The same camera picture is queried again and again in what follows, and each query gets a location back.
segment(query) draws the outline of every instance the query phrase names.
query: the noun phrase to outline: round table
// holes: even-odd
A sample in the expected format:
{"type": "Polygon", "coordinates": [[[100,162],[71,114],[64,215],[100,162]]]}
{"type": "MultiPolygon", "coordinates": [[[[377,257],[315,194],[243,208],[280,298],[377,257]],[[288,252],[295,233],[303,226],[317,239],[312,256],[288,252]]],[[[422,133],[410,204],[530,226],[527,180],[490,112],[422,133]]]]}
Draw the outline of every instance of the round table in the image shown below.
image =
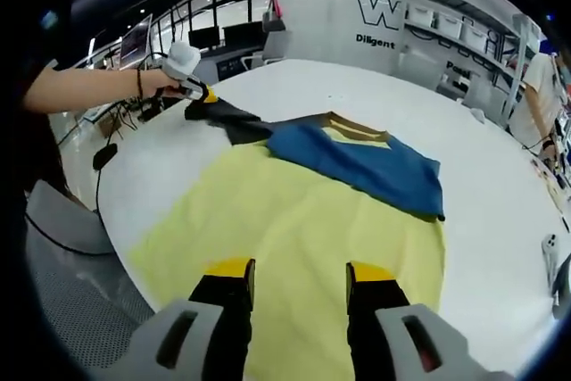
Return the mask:
{"type": "MultiPolygon", "coordinates": [[[[334,111],[387,129],[438,160],[447,242],[439,314],[468,339],[470,354],[488,369],[513,373],[539,348],[554,326],[540,243],[551,233],[567,242],[569,236],[530,165],[531,155],[511,136],[425,88],[337,64],[285,60],[213,89],[266,121],[334,111]]],[[[128,252],[230,147],[222,128],[185,120],[187,103],[119,142],[101,177],[99,206],[109,236],[155,310],[128,252]]]]}

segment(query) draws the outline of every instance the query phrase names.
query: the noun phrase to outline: computer monitor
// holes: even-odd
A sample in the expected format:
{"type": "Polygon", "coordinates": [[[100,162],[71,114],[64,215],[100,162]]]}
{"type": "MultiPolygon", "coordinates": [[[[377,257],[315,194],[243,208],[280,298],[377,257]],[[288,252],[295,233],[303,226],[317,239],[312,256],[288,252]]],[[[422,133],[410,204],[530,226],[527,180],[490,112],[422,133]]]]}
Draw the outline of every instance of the computer monitor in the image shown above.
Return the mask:
{"type": "Polygon", "coordinates": [[[261,21],[246,22],[224,28],[226,46],[259,46],[264,44],[265,34],[261,21]]]}
{"type": "Polygon", "coordinates": [[[210,48],[220,45],[219,27],[207,27],[188,32],[188,43],[198,49],[210,48]]]}
{"type": "Polygon", "coordinates": [[[145,59],[149,52],[149,32],[152,15],[133,27],[121,40],[119,68],[132,69],[145,59]]]}

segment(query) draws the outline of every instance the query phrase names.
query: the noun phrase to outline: white shirt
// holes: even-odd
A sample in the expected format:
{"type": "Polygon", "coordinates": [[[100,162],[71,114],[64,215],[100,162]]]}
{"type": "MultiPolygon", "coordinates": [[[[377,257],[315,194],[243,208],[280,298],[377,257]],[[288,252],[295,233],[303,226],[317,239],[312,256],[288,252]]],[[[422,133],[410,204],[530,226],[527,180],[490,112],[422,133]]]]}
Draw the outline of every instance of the white shirt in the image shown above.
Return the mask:
{"type": "MultiPolygon", "coordinates": [[[[564,91],[559,80],[559,72],[556,70],[551,56],[536,54],[529,63],[524,82],[537,91],[543,123],[548,129],[551,129],[562,109],[560,93],[564,91]]],[[[509,130],[518,142],[530,147],[533,153],[538,154],[542,150],[542,143],[536,145],[542,137],[535,125],[534,117],[529,110],[525,97],[516,106],[509,119],[509,130]]]]}

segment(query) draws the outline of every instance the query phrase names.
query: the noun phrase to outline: yellow cloth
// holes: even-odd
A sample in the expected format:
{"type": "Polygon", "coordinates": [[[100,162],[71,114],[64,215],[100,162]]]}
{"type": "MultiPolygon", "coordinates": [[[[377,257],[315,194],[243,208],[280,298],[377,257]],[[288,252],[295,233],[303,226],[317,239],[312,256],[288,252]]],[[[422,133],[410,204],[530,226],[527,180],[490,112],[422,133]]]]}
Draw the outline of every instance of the yellow cloth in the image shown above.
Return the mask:
{"type": "Polygon", "coordinates": [[[438,221],[239,145],[130,254],[163,305],[187,298],[208,264],[236,257],[256,260],[246,376],[345,380],[354,378],[345,264],[389,269],[410,303],[436,310],[444,240],[438,221]]]}

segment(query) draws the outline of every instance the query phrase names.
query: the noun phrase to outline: blue cloth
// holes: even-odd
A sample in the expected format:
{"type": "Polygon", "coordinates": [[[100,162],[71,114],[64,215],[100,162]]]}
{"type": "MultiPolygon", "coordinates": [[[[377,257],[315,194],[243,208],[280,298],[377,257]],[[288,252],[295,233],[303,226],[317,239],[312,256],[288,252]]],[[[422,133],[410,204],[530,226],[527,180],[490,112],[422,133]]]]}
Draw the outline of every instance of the blue cloth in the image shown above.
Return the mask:
{"type": "Polygon", "coordinates": [[[443,219],[440,162],[425,158],[395,137],[390,149],[333,140],[313,125],[278,128],[267,142],[274,156],[340,180],[393,207],[443,219]]]}

